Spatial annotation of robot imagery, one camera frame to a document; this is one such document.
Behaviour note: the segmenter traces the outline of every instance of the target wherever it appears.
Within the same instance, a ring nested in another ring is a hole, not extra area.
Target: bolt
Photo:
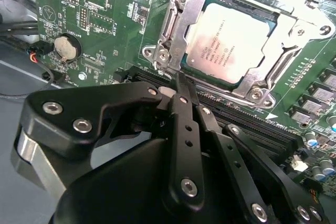
[[[81,80],[81,81],[85,81],[87,78],[88,78],[88,76],[84,72],[80,72],[78,74],[78,79]]]
[[[197,186],[188,178],[181,180],[181,189],[189,197],[195,197],[197,195]]]
[[[300,216],[301,216],[303,219],[305,219],[305,220],[310,220],[310,216],[309,216],[308,212],[307,212],[303,207],[298,206],[297,210],[298,210]]]
[[[85,119],[77,119],[72,124],[73,128],[80,133],[88,133],[92,130],[92,124]]]
[[[267,214],[265,210],[257,203],[252,204],[252,211],[254,215],[260,220],[261,222],[267,221]]]
[[[206,108],[206,107],[203,107],[202,110],[203,110],[203,112],[204,112],[205,114],[207,114],[207,115],[210,115],[210,114],[211,114],[211,111],[210,111],[208,108]]]
[[[148,89],[148,92],[150,92],[152,95],[157,95],[158,94],[156,90],[151,89],[151,88]]]
[[[309,208],[311,213],[319,220],[319,221],[322,221],[322,217],[319,215],[319,213],[315,210],[315,208],[313,207],[310,207]]]
[[[236,135],[239,135],[239,130],[237,128],[232,127],[231,130],[233,131],[233,133],[235,133]]]
[[[57,115],[62,113],[63,107],[57,102],[46,102],[42,106],[44,112],[50,115]]]
[[[185,99],[184,97],[180,97],[180,100],[181,100],[181,102],[183,102],[183,103],[188,103],[188,100]]]

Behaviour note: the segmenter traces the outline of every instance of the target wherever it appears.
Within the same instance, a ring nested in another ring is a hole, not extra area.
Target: black memory slot
[[[160,86],[169,86],[168,80],[158,78],[146,71],[135,67],[129,71],[132,73],[131,81],[147,81],[157,88]],[[213,111],[221,127],[229,123],[241,127],[278,165],[282,164],[289,156],[292,156],[298,148],[303,147],[301,136],[292,134],[241,110],[225,106],[202,95],[199,95],[198,98],[201,104]]]

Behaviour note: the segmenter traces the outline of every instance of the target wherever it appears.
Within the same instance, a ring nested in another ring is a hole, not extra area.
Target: motherboard
[[[41,60],[77,87],[113,84],[115,71],[133,66],[163,79],[182,71],[200,95],[301,135],[312,157],[305,176],[336,198],[336,2],[203,0],[193,15],[192,1],[36,0],[40,39],[55,46]],[[183,13],[195,20],[179,41]],[[270,59],[267,77],[243,89]]]

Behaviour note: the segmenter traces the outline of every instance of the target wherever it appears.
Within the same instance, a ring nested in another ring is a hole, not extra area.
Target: green circuit board
[[[42,57],[51,69],[66,74],[66,81],[77,87],[105,85],[114,82],[112,75],[118,69],[137,66],[156,73],[142,56],[141,49],[157,43],[169,0],[36,0],[40,39],[53,43],[63,33],[75,36],[82,46],[82,56],[63,64],[54,52]],[[276,6],[272,0],[260,0]],[[336,3],[324,1],[320,9],[336,23]],[[221,100],[222,103],[247,112],[256,118],[284,130],[302,135],[308,130],[336,141],[326,122],[328,115],[336,113],[335,100],[318,117],[302,125],[288,115],[313,82],[321,83],[319,76],[326,69],[334,70],[330,63],[336,57],[335,35],[326,40],[310,41],[279,79],[272,95],[277,103],[272,109],[251,109]],[[86,79],[80,79],[85,73]],[[312,150],[323,151],[326,156],[336,157],[336,146],[318,145]],[[324,183],[332,187],[334,176]],[[336,191],[329,190],[336,198]]]

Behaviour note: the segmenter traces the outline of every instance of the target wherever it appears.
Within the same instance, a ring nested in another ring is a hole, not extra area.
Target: capacitor
[[[322,181],[325,179],[325,174],[322,173],[320,166],[314,166],[311,171],[313,172],[314,179],[317,181]]]
[[[310,146],[310,147],[314,147],[317,145],[317,139],[315,137],[315,132],[313,131],[309,131],[307,132],[304,137],[306,138],[307,140],[307,145]]]
[[[327,117],[327,123],[329,124],[331,129],[336,132],[336,115],[331,115]]]
[[[320,161],[320,167],[325,175],[332,175],[335,173],[335,168],[332,165],[332,161],[330,159],[323,159]]]

